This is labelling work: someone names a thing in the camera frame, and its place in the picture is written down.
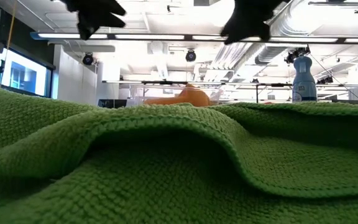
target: cable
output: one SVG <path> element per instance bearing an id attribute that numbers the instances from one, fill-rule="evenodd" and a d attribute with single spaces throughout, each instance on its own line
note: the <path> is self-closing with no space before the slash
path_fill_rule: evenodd
<path id="1" fill-rule="evenodd" d="M 9 36 L 7 38 L 7 43 L 6 43 L 6 55 L 5 55 L 5 62 L 7 59 L 7 54 L 9 51 L 9 47 L 11 45 L 11 38 L 12 38 L 12 31 L 13 31 L 13 24 L 15 22 L 15 15 L 16 15 L 16 7 L 17 7 L 17 0 L 15 1 L 15 4 L 13 5 L 13 12 L 12 12 L 12 21 L 11 21 L 11 28 L 9 29 Z M 2 85 L 2 78 L 4 76 L 5 70 L 4 72 L 2 72 L 1 77 L 0 77 L 0 87 Z"/>
<path id="2" fill-rule="evenodd" d="M 310 57 L 312 57 L 319 65 L 321 68 L 323 68 L 328 74 L 329 74 L 329 71 L 319 62 L 316 60 L 316 58 L 313 57 L 312 54 L 309 54 Z M 335 79 L 340 85 L 342 85 L 347 91 L 349 91 L 349 93 L 353 94 L 357 99 L 358 99 L 358 96 L 356 94 L 354 94 L 348 87 L 344 86 L 338 79 L 336 79 L 333 75 L 331 75 L 331 77 L 333 79 Z"/>

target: ceiling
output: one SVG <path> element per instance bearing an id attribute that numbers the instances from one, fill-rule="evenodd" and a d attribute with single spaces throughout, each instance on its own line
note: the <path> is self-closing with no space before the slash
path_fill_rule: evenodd
<path id="1" fill-rule="evenodd" d="M 16 0 L 0 0 L 0 6 L 7 12 L 12 12 L 12 6 Z M 102 28 L 99 32 L 111 33 L 153 33 L 153 34 L 218 34 L 221 27 L 231 15 L 234 7 L 233 0 L 220 0 L 211 6 L 194 6 L 199 0 L 123 0 L 119 3 L 127 10 L 128 15 L 122 19 L 127 23 L 124 29 Z M 308 6 L 308 1 L 293 0 L 291 7 L 285 8 L 277 15 L 278 19 L 272 22 L 272 30 L 281 32 L 274 35 L 289 35 L 283 30 L 284 23 L 292 26 L 297 34 L 317 36 L 356 35 L 358 36 L 358 14 L 354 9 L 339 9 L 328 7 Z M 171 12 L 167 11 L 167 5 L 171 6 Z M 76 32 L 76 15 L 65 10 L 61 2 L 48 0 L 18 0 L 18 19 L 39 32 Z M 149 42 L 143 41 L 112 41 L 92 40 L 77 41 L 71 45 L 113 45 L 114 53 L 103 54 L 100 60 L 115 60 L 121 64 L 121 72 L 124 75 L 150 74 L 156 70 L 156 56 L 147 50 Z M 208 42 L 167 42 L 168 47 L 183 48 L 183 50 L 168 53 L 165 61 L 168 70 L 193 71 L 197 63 L 210 63 L 217 58 L 223 49 L 221 43 Z M 288 66 L 283 59 L 287 56 L 284 50 L 276 55 L 269 66 L 252 66 L 249 62 L 241 60 L 244 55 L 235 62 L 232 69 L 238 76 L 243 76 L 240 71 L 251 77 L 260 77 L 266 82 L 291 81 L 295 71 Z M 194 49 L 197 60 L 188 63 L 185 60 L 186 49 Z M 358 46 L 349 45 L 311 45 L 313 59 L 311 72 L 318 75 L 325 69 L 342 65 L 346 61 L 358 59 Z M 81 52 L 70 52 L 71 55 L 80 55 Z M 336 70 L 338 75 L 346 74 L 345 70 Z"/>

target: security camera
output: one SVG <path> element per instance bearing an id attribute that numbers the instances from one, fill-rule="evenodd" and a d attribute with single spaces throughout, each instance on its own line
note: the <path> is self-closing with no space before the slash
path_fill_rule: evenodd
<path id="1" fill-rule="evenodd" d="M 194 50 L 188 50 L 186 54 L 186 61 L 187 62 L 194 62 L 196 60 L 196 53 Z"/>
<path id="2" fill-rule="evenodd" d="M 87 52 L 85 53 L 85 56 L 84 58 L 82 59 L 82 63 L 84 63 L 84 65 L 92 65 L 94 62 L 94 59 L 93 59 L 93 53 L 91 52 Z"/>

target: terry cloth fabric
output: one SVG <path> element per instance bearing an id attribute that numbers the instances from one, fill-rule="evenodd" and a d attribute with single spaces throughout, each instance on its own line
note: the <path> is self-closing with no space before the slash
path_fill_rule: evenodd
<path id="1" fill-rule="evenodd" d="M 0 223 L 358 223 L 358 106 L 107 110 L 0 89 Z"/>

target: blue spray bottle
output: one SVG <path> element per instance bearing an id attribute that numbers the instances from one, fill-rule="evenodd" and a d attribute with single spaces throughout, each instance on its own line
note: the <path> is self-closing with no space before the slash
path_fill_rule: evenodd
<path id="1" fill-rule="evenodd" d="M 309 57 L 298 57 L 293 66 L 296 70 L 292 84 L 292 102 L 317 101 L 316 82 L 310 73 L 312 60 Z"/>

